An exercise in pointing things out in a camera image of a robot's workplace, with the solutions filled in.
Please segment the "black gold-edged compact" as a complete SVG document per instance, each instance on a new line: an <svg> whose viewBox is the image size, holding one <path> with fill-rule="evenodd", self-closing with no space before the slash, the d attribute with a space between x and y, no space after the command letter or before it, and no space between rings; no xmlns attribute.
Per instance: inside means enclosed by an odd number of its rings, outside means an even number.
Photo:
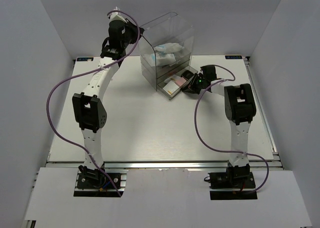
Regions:
<svg viewBox="0 0 320 228"><path fill-rule="evenodd" d="M191 72L190 70L185 70L182 74L181 74L181 78L184 78L186 81L188 81L189 79L191 79L194 76L194 73Z"/></svg>

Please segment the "pink makeup packet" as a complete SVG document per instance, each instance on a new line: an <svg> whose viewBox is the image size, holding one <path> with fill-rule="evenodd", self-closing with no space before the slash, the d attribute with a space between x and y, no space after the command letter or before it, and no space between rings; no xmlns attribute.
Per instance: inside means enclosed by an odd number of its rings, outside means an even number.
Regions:
<svg viewBox="0 0 320 228"><path fill-rule="evenodd" d="M187 82L187 80L184 79L183 77L179 77L179 78L175 81L176 85L179 86L179 87L183 87L186 82Z"/></svg>

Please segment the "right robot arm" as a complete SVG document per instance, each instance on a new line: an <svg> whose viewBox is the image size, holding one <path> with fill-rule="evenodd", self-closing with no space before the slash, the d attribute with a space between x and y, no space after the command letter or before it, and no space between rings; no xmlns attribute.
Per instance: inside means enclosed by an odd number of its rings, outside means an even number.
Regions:
<svg viewBox="0 0 320 228"><path fill-rule="evenodd" d="M181 75L186 79L182 91L197 94L199 98L194 110L194 126L200 141L197 125L197 112L201 98L205 92L215 93L224 97L225 116L230 124L231 142L229 150L210 147L218 153L229 154L228 165L232 168L244 168L249 165L248 139L249 129L257 113L252 87L249 83L232 85L236 76L229 69L215 64L204 65L200 72L185 71Z"/></svg>

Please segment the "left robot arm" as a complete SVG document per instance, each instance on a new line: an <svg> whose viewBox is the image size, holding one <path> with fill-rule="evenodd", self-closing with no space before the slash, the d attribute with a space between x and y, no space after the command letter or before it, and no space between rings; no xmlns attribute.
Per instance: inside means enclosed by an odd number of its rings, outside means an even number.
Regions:
<svg viewBox="0 0 320 228"><path fill-rule="evenodd" d="M116 19L109 22L108 37L102 43L100 59L106 60L103 66L120 60L126 55L126 48L134 44L144 32L128 19ZM88 150L84 164L79 171L88 178L90 184L99 188L105 184L106 175L99 171L104 168L101 150L102 128L107 122L107 111L103 106L103 97L113 76L119 70L121 62L95 72L87 87L72 97L76 122L81 129L84 147Z"/></svg>

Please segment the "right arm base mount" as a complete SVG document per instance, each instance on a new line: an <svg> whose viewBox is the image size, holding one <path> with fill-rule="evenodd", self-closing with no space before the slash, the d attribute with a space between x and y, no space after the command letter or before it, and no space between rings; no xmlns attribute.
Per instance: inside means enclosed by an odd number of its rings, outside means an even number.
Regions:
<svg viewBox="0 0 320 228"><path fill-rule="evenodd" d="M250 166L227 167L224 172L210 172L204 179L209 184L212 201L257 200L256 183Z"/></svg>

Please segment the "white square pad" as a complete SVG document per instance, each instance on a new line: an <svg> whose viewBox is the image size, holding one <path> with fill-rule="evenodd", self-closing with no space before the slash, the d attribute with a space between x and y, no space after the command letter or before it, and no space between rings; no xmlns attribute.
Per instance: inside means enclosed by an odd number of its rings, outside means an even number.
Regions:
<svg viewBox="0 0 320 228"><path fill-rule="evenodd" d="M181 77L174 74L174 75L172 75L172 76L169 77L169 80L170 80L170 81L173 81L173 82L175 82L175 83L179 83L180 80L181 80Z"/></svg>

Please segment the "clear acrylic organizer with drawers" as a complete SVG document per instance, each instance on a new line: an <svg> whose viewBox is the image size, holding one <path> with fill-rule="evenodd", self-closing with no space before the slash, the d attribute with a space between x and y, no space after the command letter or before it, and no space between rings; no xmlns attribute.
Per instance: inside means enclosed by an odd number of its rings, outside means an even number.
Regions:
<svg viewBox="0 0 320 228"><path fill-rule="evenodd" d="M184 72L190 67L195 30L176 12L168 12L140 26L144 29L138 42L141 72L149 84L168 100L185 86Z"/></svg>

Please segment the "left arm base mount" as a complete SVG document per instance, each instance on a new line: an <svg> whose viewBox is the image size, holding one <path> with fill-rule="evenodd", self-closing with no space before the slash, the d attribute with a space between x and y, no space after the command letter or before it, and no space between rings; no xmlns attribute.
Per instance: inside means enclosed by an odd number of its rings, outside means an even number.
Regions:
<svg viewBox="0 0 320 228"><path fill-rule="evenodd" d="M80 165L73 196L87 198L120 198L125 190L127 175L109 172L109 178L98 169Z"/></svg>

